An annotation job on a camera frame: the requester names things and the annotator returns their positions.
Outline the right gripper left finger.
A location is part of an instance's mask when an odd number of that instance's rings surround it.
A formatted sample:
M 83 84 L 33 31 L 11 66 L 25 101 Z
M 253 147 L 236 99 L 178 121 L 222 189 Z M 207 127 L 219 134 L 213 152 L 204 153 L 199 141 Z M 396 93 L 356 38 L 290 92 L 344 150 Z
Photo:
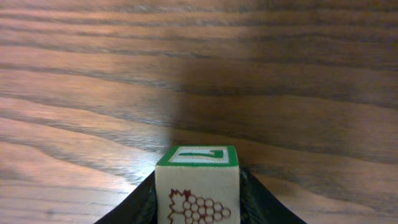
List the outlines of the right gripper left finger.
M 157 224 L 155 172 L 95 224 Z

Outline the red edged grape block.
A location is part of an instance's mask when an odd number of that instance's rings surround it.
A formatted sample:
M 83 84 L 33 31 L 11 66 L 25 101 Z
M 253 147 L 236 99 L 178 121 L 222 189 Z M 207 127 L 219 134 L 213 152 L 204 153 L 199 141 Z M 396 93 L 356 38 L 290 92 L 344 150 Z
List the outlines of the red edged grape block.
M 234 146 L 173 146 L 155 167 L 160 224 L 239 224 Z

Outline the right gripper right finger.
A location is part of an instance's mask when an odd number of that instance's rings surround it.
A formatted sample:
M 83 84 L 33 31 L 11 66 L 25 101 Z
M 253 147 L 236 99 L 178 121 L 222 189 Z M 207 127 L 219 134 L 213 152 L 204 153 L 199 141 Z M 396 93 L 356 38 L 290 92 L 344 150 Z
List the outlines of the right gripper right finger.
M 246 167 L 239 168 L 240 224 L 307 224 Z

